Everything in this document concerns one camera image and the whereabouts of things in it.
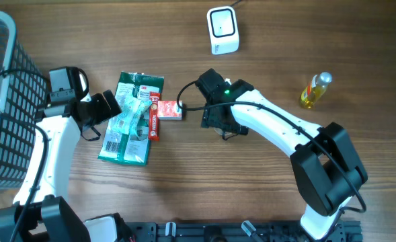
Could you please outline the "green 3M gloves package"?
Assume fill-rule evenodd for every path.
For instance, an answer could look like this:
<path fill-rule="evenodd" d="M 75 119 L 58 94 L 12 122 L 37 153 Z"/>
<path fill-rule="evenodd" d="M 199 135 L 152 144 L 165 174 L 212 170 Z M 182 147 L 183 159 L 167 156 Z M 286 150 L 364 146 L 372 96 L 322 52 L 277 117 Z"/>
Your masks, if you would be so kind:
<path fill-rule="evenodd" d="M 114 97 L 122 109 L 127 96 L 131 95 L 138 99 L 150 99 L 150 92 L 161 93 L 163 84 L 164 78 L 161 76 L 122 72 Z M 127 135 L 113 131 L 112 127 L 116 118 L 117 116 L 108 121 L 98 158 L 121 165 L 145 166 L 151 144 L 149 140 L 149 109 L 141 116 L 138 122 L 137 135 Z"/>

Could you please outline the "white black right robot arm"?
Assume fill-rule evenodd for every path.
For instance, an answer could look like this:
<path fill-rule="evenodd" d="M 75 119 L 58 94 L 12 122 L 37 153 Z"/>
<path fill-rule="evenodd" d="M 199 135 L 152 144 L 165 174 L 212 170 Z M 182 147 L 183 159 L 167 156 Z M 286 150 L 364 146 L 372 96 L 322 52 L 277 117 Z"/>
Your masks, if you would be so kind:
<path fill-rule="evenodd" d="M 202 127 L 219 130 L 223 139 L 254 130 L 289 157 L 307 204 L 300 226 L 309 238 L 328 238 L 347 210 L 365 212 L 358 191 L 368 175 L 342 126 L 301 120 L 244 80 L 229 83 L 220 77 L 201 77 L 195 85 L 206 100 Z"/>

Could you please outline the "pale green snack packet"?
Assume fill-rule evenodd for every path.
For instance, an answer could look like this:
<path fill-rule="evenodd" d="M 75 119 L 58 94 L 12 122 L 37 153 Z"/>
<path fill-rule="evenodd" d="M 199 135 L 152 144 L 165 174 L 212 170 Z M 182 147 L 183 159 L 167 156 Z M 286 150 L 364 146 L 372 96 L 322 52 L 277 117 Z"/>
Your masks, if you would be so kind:
<path fill-rule="evenodd" d="M 149 98 L 138 99 L 131 95 L 127 96 L 122 106 L 122 113 L 117 116 L 112 130 L 122 134 L 137 135 L 138 122 L 151 104 Z"/>

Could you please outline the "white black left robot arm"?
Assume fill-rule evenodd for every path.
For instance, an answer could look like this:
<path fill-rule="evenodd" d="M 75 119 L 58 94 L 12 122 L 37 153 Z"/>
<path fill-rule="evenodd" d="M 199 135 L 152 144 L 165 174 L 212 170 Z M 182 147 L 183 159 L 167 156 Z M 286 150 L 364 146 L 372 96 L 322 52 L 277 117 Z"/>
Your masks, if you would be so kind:
<path fill-rule="evenodd" d="M 72 89 L 50 94 L 36 112 L 38 131 L 22 186 L 12 206 L 0 209 L 0 241 L 121 241 L 130 235 L 119 214 L 82 221 L 67 203 L 82 131 L 119 113 L 110 90 L 87 98 Z"/>

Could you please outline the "yellow oil bottle silver cap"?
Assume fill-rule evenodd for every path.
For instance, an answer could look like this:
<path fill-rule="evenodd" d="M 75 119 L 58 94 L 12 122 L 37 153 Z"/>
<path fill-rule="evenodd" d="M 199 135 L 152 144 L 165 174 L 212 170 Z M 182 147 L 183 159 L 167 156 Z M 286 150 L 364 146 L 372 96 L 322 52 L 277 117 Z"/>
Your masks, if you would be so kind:
<path fill-rule="evenodd" d="M 326 92 L 331 82 L 332 75 L 328 72 L 322 72 L 315 75 L 300 95 L 300 106 L 306 109 L 312 108 Z"/>

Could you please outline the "green lid small jar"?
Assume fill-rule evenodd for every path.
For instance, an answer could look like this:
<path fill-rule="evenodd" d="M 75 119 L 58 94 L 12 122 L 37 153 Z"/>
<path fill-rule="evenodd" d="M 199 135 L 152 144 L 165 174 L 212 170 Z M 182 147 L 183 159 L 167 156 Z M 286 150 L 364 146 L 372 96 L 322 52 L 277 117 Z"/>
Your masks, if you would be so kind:
<path fill-rule="evenodd" d="M 228 138 L 237 136 L 237 134 L 235 134 L 235 133 L 227 132 L 227 131 L 224 131 L 224 130 L 222 130 L 222 129 L 220 129 L 220 128 L 214 128 L 214 131 L 215 131 L 217 134 L 219 134 L 223 139 L 228 139 Z"/>

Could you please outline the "red white tissue pack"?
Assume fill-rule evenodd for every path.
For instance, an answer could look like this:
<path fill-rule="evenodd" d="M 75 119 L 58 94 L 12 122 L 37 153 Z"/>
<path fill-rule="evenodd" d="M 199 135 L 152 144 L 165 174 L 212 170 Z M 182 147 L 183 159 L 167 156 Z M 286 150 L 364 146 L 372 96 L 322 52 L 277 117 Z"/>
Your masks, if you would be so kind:
<path fill-rule="evenodd" d="M 157 116 L 160 120 L 181 120 L 182 109 L 176 101 L 158 101 Z"/>

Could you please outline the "red Nescafe coffee stick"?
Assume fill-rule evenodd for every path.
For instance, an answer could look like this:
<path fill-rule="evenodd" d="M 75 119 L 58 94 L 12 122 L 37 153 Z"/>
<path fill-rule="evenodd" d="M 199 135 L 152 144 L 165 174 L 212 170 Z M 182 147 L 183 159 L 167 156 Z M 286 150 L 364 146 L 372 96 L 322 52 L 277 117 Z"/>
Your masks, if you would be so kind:
<path fill-rule="evenodd" d="M 161 94 L 150 92 L 151 105 L 149 108 L 149 140 L 159 141 L 158 101 Z"/>

